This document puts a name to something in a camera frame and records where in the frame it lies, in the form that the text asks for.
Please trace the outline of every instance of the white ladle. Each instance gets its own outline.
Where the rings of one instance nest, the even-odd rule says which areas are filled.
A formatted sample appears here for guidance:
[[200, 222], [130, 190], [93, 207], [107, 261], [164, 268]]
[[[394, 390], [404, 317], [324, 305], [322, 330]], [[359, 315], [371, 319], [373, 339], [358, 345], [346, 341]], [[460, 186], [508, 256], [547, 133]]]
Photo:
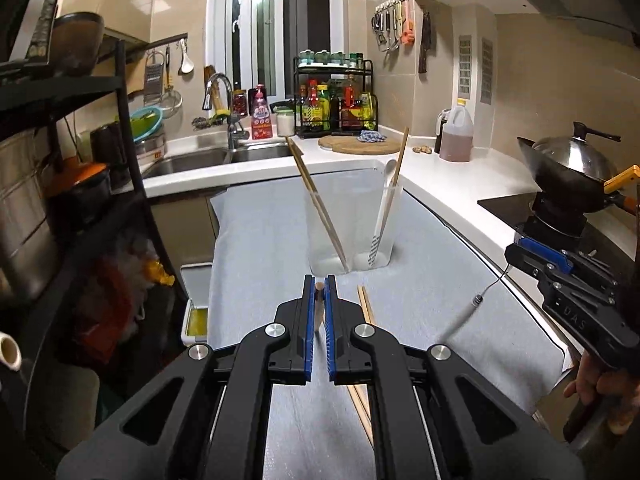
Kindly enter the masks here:
[[182, 49], [182, 64], [180, 66], [180, 72], [183, 74], [188, 74], [193, 72], [193, 61], [189, 59], [187, 56], [187, 43], [184, 41], [184, 38], [180, 40], [180, 48]]
[[376, 229], [374, 231], [373, 240], [371, 242], [371, 248], [369, 251], [369, 267], [372, 267], [376, 261], [376, 255], [378, 254], [378, 247], [380, 246], [380, 238], [382, 238], [382, 224], [384, 222], [385, 217], [385, 208], [388, 200], [391, 200], [390, 197], [390, 186], [391, 181], [393, 180], [394, 173], [396, 172], [396, 160], [392, 158], [388, 160], [385, 164], [385, 189], [382, 193], [382, 200], [380, 201], [380, 210], [378, 211], [378, 218], [376, 220]]

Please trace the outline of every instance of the grater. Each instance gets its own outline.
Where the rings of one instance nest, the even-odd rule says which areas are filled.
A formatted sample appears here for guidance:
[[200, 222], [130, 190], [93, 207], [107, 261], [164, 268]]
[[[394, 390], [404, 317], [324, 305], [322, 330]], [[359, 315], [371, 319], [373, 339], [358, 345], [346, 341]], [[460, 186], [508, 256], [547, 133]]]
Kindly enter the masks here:
[[[160, 63], [156, 62], [156, 56], [162, 57]], [[146, 56], [145, 87], [143, 90], [145, 106], [155, 104], [162, 98], [163, 74], [164, 56], [161, 52], [153, 51]]]

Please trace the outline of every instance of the pot lid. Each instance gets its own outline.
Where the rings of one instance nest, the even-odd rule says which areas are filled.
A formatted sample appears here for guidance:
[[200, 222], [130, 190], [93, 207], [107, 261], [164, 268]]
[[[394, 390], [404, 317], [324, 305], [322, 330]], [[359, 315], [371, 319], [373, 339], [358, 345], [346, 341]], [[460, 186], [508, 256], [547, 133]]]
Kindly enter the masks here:
[[533, 145], [533, 149], [544, 153], [567, 168], [579, 171], [591, 178], [606, 181], [617, 174], [615, 166], [602, 153], [586, 141], [587, 134], [620, 142], [619, 136], [604, 134], [582, 123], [574, 123], [573, 137], [546, 137]]
[[51, 183], [45, 190], [45, 196], [47, 198], [69, 191], [73, 186], [80, 184], [82, 181], [91, 178], [107, 168], [106, 164], [100, 162], [80, 163], [75, 156], [66, 158], [63, 163], [63, 171], [53, 176]]

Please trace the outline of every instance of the faucet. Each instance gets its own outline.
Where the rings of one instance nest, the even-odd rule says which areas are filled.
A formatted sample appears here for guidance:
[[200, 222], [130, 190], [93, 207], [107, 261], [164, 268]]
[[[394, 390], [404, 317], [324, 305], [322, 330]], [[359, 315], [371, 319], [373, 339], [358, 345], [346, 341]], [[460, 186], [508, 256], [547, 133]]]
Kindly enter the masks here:
[[[214, 83], [217, 83], [218, 79], [222, 80], [226, 89], [226, 102], [227, 105], [231, 108], [233, 92], [231, 90], [231, 81], [229, 78], [224, 75], [222, 72], [216, 72], [213, 74], [204, 85], [204, 102], [202, 103], [203, 110], [211, 110], [211, 93], [213, 90]], [[249, 138], [249, 132], [246, 131], [242, 124], [240, 124], [240, 117], [237, 115], [232, 115], [231, 110], [228, 111], [226, 115], [226, 141], [228, 144], [228, 148], [230, 150], [234, 150], [238, 147], [238, 140], [247, 140]]]

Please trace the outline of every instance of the clear plastic cup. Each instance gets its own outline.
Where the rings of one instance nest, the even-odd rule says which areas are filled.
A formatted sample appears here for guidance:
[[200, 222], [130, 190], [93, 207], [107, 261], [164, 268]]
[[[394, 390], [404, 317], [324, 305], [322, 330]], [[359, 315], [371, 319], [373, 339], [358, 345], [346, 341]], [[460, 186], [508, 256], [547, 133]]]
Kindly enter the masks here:
[[[316, 182], [316, 198], [324, 204], [328, 212], [344, 251], [346, 268], [322, 223], [311, 195], [303, 188], [307, 254], [311, 272], [315, 276], [377, 269], [389, 263], [396, 237], [402, 185], [385, 189], [382, 176], [366, 180], [357, 173], [344, 172], [335, 178], [318, 179]], [[387, 199], [391, 196], [391, 208], [378, 243], [378, 250], [375, 251], [374, 236], [380, 230], [384, 213], [381, 202], [383, 197]]]

